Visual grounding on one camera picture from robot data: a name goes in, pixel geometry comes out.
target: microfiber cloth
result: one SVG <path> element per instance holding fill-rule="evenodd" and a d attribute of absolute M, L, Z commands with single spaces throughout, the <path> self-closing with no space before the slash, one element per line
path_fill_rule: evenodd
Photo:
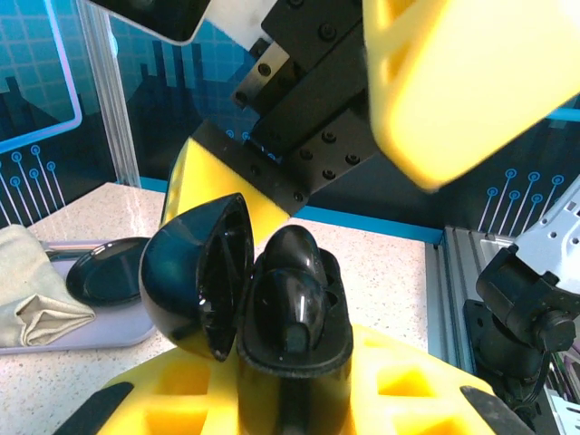
<path fill-rule="evenodd" d="M 0 348 L 52 343 L 95 318 L 25 227 L 0 230 Z"/>

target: open case lid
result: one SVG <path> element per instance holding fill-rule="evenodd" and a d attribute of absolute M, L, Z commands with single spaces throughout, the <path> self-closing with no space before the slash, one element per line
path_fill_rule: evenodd
<path fill-rule="evenodd" d="M 142 301 L 178 347 L 225 361 L 253 264 L 244 198 L 215 199 L 176 216 L 151 238 L 140 261 Z"/>

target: yellow 3d-printed part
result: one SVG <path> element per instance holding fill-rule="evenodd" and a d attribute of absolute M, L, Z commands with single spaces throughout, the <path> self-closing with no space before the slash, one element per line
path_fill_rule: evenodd
<path fill-rule="evenodd" d="M 289 218 L 275 202 L 223 161 L 195 140 L 188 139 L 171 173 L 161 224 L 191 208 L 232 193 L 244 195 L 255 244 L 271 236 Z"/>
<path fill-rule="evenodd" d="M 577 0 L 363 0 L 372 131 L 424 189 L 580 92 Z"/>
<path fill-rule="evenodd" d="M 459 391 L 493 393 L 485 382 L 373 330 L 353 332 L 344 435 L 493 434 Z M 238 367 L 235 351 L 223 363 L 180 349 L 145 362 L 110 382 L 134 389 L 99 433 L 237 435 Z"/>

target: speckled countertop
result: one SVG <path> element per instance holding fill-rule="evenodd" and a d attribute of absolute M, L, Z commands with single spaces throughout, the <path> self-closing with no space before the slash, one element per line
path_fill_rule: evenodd
<path fill-rule="evenodd" d="M 46 241 L 150 237 L 163 198 L 106 184 L 31 230 Z M 352 323 L 427 349 L 423 243 L 301 219 L 290 223 L 308 228 L 338 259 Z M 0 434 L 52 434 L 108 380 L 171 347 L 155 333 L 125 349 L 0 356 Z"/>

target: black cable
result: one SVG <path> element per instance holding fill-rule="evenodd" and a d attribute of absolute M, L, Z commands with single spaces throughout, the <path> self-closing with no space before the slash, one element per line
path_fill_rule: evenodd
<path fill-rule="evenodd" d="M 534 389 L 524 398 L 524 400 L 516 405 L 513 411 L 518 410 L 519 408 L 523 408 L 525 406 L 529 406 L 534 403 L 539 396 L 544 384 L 546 383 L 547 374 L 550 368 L 550 352 L 545 352 L 542 355 L 542 365 L 540 366 L 540 373 L 537 376 L 536 384 L 534 385 Z"/>

